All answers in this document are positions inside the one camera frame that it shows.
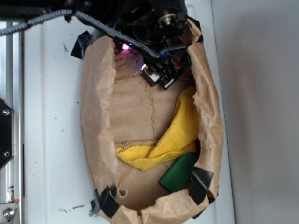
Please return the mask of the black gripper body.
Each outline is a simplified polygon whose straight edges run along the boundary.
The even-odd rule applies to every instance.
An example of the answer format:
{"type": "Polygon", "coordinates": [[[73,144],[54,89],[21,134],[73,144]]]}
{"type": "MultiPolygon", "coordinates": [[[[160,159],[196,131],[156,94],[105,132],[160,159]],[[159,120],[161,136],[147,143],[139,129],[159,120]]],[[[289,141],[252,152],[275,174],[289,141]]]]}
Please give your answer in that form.
{"type": "Polygon", "coordinates": [[[146,58],[187,47],[178,43],[188,19],[183,0],[56,0],[53,8],[71,10],[84,24],[131,44],[146,58]]]}

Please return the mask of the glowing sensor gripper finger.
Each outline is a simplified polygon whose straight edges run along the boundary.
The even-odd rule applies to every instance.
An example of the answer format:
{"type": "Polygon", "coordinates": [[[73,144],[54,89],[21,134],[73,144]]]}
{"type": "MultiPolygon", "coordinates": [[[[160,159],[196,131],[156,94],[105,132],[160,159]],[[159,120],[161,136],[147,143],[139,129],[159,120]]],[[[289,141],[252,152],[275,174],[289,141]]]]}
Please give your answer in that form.
{"type": "Polygon", "coordinates": [[[120,51],[125,51],[131,48],[131,44],[125,42],[118,42],[118,49],[120,51]]]}
{"type": "Polygon", "coordinates": [[[161,83],[164,89],[168,89],[183,74],[184,69],[175,70],[174,67],[163,66],[162,68],[143,65],[141,75],[151,85],[161,83]]]}

